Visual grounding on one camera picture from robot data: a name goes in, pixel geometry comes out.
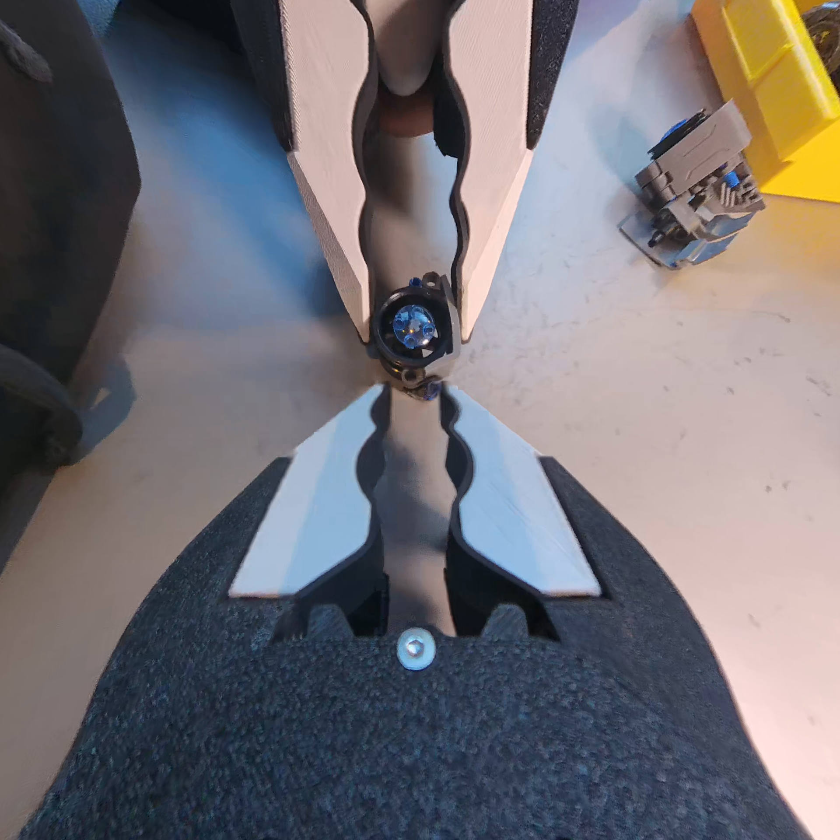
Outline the person's left hand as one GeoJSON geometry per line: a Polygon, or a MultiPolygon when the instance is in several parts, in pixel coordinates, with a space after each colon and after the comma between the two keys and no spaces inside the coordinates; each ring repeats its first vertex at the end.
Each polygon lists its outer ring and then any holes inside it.
{"type": "Polygon", "coordinates": [[[379,131],[396,138],[416,138],[434,131],[434,94],[422,87],[398,96],[388,87],[377,93],[379,131]]]}

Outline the yellow plastic storage bin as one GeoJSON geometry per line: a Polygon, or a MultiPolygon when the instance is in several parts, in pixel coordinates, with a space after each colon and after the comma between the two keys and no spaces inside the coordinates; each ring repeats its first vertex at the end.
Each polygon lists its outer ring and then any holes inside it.
{"type": "Polygon", "coordinates": [[[838,203],[838,85],[802,18],[822,3],[696,1],[690,15],[751,132],[744,154],[761,191],[838,203]]]}

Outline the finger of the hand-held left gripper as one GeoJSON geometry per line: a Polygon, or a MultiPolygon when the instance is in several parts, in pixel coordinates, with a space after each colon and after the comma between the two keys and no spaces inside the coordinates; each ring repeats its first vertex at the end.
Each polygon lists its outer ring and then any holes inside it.
{"type": "Polygon", "coordinates": [[[487,300],[529,173],[532,2],[467,1],[448,23],[448,78],[465,128],[451,197],[461,339],[487,300]]]}
{"type": "Polygon", "coordinates": [[[373,281],[362,146],[375,104],[373,27],[363,2],[279,2],[290,110],[287,153],[334,285],[371,341],[373,281]]]}

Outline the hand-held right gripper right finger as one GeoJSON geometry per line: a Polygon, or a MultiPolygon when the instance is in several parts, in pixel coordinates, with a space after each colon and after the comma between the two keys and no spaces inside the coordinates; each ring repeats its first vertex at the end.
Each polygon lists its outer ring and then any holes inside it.
{"type": "Polygon", "coordinates": [[[456,634],[481,635],[513,605],[530,635],[557,635],[547,604],[599,599],[602,585],[542,455],[459,388],[444,388],[440,421],[455,490],[444,581],[456,634]]]}

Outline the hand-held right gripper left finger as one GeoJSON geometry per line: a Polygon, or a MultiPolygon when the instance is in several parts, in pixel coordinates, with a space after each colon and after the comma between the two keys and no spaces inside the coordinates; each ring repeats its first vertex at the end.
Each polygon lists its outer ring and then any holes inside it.
{"type": "Polygon", "coordinates": [[[290,608],[285,635],[334,605],[357,636],[385,633],[390,584],[375,486],[385,467],[392,389],[374,385],[307,437],[283,467],[228,588],[231,599],[290,608]]]}

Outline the yellow toy tracked robot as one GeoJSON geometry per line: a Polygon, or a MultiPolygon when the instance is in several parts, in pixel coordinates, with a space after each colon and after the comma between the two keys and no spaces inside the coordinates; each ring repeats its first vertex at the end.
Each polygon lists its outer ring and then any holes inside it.
{"type": "Polygon", "coordinates": [[[802,13],[808,35],[824,63],[838,62],[839,2],[824,2],[802,13]]]}

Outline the black round toy lens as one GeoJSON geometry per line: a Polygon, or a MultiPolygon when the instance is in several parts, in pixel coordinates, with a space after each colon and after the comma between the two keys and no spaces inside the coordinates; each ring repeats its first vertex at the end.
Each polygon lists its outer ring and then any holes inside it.
{"type": "Polygon", "coordinates": [[[421,402],[438,398],[462,347],[447,277],[428,272],[395,290],[375,314],[371,338],[394,387],[421,402]]]}

